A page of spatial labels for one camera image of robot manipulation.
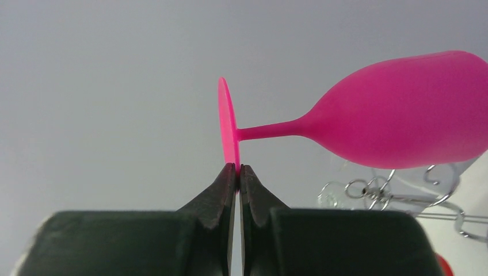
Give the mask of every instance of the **pink wine glass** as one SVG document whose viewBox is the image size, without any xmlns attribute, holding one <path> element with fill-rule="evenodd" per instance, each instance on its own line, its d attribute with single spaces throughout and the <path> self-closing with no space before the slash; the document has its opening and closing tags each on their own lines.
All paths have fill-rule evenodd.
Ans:
<svg viewBox="0 0 488 276">
<path fill-rule="evenodd" d="M 464 51 L 403 57 L 362 68 L 304 116 L 238 129 L 219 79 L 226 163 L 239 170 L 239 142 L 297 135 L 363 166 L 401 169 L 455 163 L 488 150 L 488 64 Z"/>
</svg>

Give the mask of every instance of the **curled metal wire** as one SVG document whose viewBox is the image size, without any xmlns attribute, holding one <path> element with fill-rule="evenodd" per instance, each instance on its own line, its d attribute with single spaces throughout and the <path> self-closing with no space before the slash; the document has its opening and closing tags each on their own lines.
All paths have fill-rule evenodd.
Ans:
<svg viewBox="0 0 488 276">
<path fill-rule="evenodd" d="M 478 242 L 483 242 L 488 244 L 488 235 L 487 236 L 476 235 L 473 233 L 469 233 L 463 229 L 463 225 L 465 222 L 472 222 L 472 221 L 466 221 L 466 214 L 460 206 L 447 201 L 454 194 L 460 182 L 459 174 L 457 172 L 456 167 L 454 166 L 454 164 L 449 164 L 449 165 L 453 171 L 453 177 L 450 183 L 449 191 L 446 194 L 442 195 L 440 198 L 432 199 L 432 198 L 419 197 L 414 195 L 392 194 L 390 190 L 390 185 L 391 185 L 391 180 L 393 179 L 396 173 L 396 170 L 391 170 L 388 178 L 382 176 L 376 176 L 369 181 L 366 181 L 364 179 L 354 179 L 345 185 L 344 193 L 350 199 L 363 200 L 364 207 L 365 209 L 368 210 L 374 209 L 377 205 L 379 205 L 378 209 L 385 210 L 392 202 L 401 202 L 404 204 L 422 206 L 424 208 L 440 206 L 449 209 L 450 211 L 454 212 L 454 214 L 452 214 L 451 216 L 453 216 L 453 220 L 454 220 L 454 229 L 458 234 L 468 239 L 472 239 Z M 423 180 L 429 185 L 437 186 L 441 184 L 441 181 L 438 179 L 432 179 L 430 177 L 430 173 L 433 171 L 435 167 L 436 167 L 435 165 L 432 165 L 427 168 L 427 170 L 424 172 Z M 329 182 L 325 184 L 325 186 L 322 188 L 319 198 L 322 196 L 325 189 L 331 183 L 337 183 L 337 182 Z M 352 187 L 362 188 L 360 189 L 361 191 L 360 194 L 354 194 L 354 192 L 352 192 L 353 190 Z"/>
</svg>

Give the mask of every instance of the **gray background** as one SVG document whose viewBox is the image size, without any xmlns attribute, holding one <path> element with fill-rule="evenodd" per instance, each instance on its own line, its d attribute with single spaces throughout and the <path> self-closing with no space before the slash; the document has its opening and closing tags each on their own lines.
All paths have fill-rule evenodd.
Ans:
<svg viewBox="0 0 488 276">
<path fill-rule="evenodd" d="M 0 1 L 0 275 L 56 210 L 177 209 L 208 186 L 218 77 L 239 127 L 290 120 L 374 62 L 488 60 L 487 15 L 486 0 Z M 303 138 L 241 152 L 292 206 L 340 178 Z"/>
</svg>

